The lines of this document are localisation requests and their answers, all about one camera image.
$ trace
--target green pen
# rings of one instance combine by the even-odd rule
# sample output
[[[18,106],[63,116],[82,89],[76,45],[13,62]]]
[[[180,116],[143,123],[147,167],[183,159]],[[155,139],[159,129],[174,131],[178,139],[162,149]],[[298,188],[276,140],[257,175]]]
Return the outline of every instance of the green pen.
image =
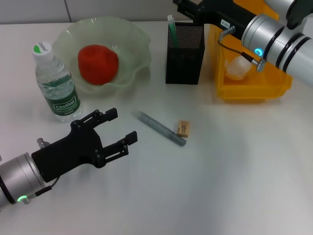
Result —
[[[167,20],[168,20],[168,25],[170,28],[170,35],[171,35],[174,47],[179,47],[178,40],[177,40],[177,34],[176,34],[175,19],[173,18],[172,15],[169,15],[167,17]]]

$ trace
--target tomato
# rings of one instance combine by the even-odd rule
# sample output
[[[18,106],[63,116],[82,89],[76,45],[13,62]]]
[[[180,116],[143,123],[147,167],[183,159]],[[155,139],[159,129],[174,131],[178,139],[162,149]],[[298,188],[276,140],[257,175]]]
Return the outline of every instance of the tomato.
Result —
[[[118,71],[118,56],[105,46],[91,45],[78,53],[78,68],[81,76],[94,85],[112,81]]]

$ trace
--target black mount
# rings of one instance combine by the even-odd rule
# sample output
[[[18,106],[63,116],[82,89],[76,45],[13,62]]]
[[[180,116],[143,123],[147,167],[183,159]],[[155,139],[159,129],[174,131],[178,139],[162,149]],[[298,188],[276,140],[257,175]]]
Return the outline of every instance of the black mount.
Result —
[[[241,40],[248,24],[256,16],[252,12],[235,4],[233,0],[203,0],[196,4],[190,0],[173,0],[178,6],[177,11],[194,21],[195,24],[213,24],[225,30],[222,20],[235,26],[236,32],[232,35]]]
[[[287,27],[295,29],[311,13],[313,13],[313,0],[295,0],[286,15]]]
[[[31,156],[44,181],[50,182],[82,164],[102,168],[128,155],[128,145],[137,142],[136,131],[103,148],[94,130],[96,126],[117,117],[116,108],[105,114],[95,110],[83,119],[72,122],[68,136],[33,153]]]

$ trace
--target small wooden block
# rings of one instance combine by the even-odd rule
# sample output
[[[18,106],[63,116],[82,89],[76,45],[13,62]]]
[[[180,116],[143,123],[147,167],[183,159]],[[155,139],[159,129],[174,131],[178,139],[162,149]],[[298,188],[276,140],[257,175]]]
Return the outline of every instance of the small wooden block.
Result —
[[[188,121],[179,121],[177,135],[180,137],[187,138],[189,135],[189,126],[190,122]]]

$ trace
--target gray marker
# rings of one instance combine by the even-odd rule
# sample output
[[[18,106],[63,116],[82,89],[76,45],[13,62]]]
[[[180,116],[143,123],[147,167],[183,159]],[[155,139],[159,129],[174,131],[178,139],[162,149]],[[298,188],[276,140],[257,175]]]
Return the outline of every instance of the gray marker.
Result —
[[[184,146],[186,144],[186,142],[187,142],[186,140],[184,140],[183,138],[179,137],[178,135],[176,135],[176,133],[174,131],[170,130],[169,128],[167,128],[166,126],[162,125],[157,120],[154,120],[152,117],[146,115],[142,111],[134,111],[133,115],[136,118],[138,118],[140,121],[144,122],[145,124],[147,124],[151,128],[153,128],[156,131],[158,131],[161,135],[163,135],[166,138],[174,141],[178,145]]]

